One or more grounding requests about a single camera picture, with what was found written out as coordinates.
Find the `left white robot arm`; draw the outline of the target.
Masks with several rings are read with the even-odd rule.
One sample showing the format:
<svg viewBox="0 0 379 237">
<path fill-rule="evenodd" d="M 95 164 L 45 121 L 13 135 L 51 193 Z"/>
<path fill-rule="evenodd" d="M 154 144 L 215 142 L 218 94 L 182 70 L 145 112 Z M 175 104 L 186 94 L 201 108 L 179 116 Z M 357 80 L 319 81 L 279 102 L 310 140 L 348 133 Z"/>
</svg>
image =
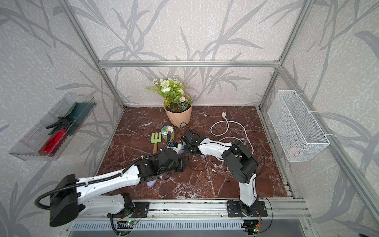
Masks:
<svg viewBox="0 0 379 237">
<path fill-rule="evenodd" d="M 102 200 L 101 195 L 137 186 L 163 176 L 183 172 L 187 161 L 172 149 L 134 160 L 128 167 L 103 175 L 77 179 L 65 176 L 54 190 L 35 200 L 35 206 L 49 210 L 51 227 L 67 224 L 82 215 L 102 214 L 125 217 L 137 209 L 130 194 Z"/>
</svg>

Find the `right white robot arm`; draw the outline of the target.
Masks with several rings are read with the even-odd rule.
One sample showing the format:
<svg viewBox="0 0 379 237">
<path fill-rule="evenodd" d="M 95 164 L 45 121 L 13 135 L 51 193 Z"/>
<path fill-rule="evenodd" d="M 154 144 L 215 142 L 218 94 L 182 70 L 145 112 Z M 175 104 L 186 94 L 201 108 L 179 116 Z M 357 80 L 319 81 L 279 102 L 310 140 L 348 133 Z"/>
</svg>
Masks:
<svg viewBox="0 0 379 237">
<path fill-rule="evenodd" d="M 190 131 L 181 138 L 189 154 L 222 159 L 234 179 L 239 182 L 241 205 L 248 208 L 256 206 L 259 198 L 255 181 L 259 163 L 246 144 L 238 140 L 233 143 L 224 143 L 208 138 L 198 138 Z"/>
</svg>

